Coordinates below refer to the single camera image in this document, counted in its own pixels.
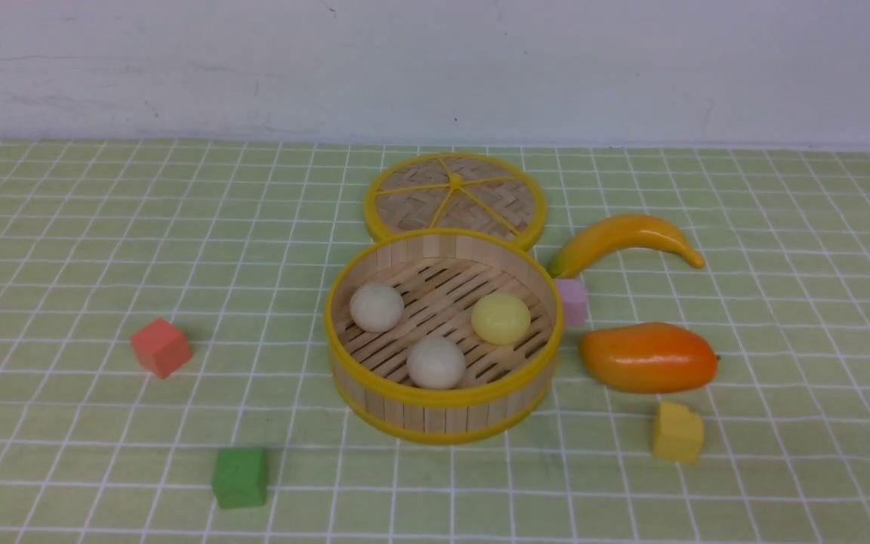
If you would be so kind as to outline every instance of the toy banana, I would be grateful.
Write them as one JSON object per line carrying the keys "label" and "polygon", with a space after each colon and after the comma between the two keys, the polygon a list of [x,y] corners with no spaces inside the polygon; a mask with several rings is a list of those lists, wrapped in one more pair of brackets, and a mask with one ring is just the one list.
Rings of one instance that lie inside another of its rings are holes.
{"label": "toy banana", "polygon": [[598,259],[627,248],[673,252],[694,268],[705,264],[703,255],[670,221],[652,215],[622,214],[591,224],[576,234],[549,261],[547,270],[553,278],[574,278]]}

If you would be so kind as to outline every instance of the bamboo steamer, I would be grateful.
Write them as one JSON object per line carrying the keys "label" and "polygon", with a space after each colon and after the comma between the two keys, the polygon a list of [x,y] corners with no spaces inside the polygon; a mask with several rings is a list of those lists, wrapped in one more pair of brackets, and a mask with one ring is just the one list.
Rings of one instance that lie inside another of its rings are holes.
{"label": "bamboo steamer", "polygon": [[542,235],[545,196],[508,162],[473,153],[436,153],[400,162],[374,179],[365,220],[375,241],[426,228],[464,228],[529,251]]}
{"label": "bamboo steamer", "polygon": [[[401,321],[362,331],[348,309],[359,286],[387,283],[402,294]],[[529,307],[532,324],[514,345],[486,344],[470,308],[491,292]],[[538,262],[491,234],[424,228],[394,234],[357,255],[335,279],[324,309],[335,385],[355,414],[384,433],[422,444],[462,444],[501,433],[545,399],[563,334],[559,290]],[[452,390],[415,387],[405,366],[426,335],[455,341],[467,369]]]}

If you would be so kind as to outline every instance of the steamer basket slats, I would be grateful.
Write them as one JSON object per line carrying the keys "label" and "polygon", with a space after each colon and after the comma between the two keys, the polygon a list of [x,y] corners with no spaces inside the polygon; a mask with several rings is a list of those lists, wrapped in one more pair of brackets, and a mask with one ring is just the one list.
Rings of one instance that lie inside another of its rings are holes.
{"label": "steamer basket slats", "polygon": [[[402,294],[401,321],[381,334],[353,323],[348,301],[364,283]],[[529,331],[513,345],[474,334],[470,308],[486,294],[525,301]],[[416,230],[379,242],[335,280],[325,308],[329,362],[342,397],[359,416],[407,440],[461,444],[503,431],[527,416],[549,389],[563,320],[558,290],[524,252],[465,230]],[[406,361],[412,345],[435,334],[465,354],[452,391],[417,388]]]}

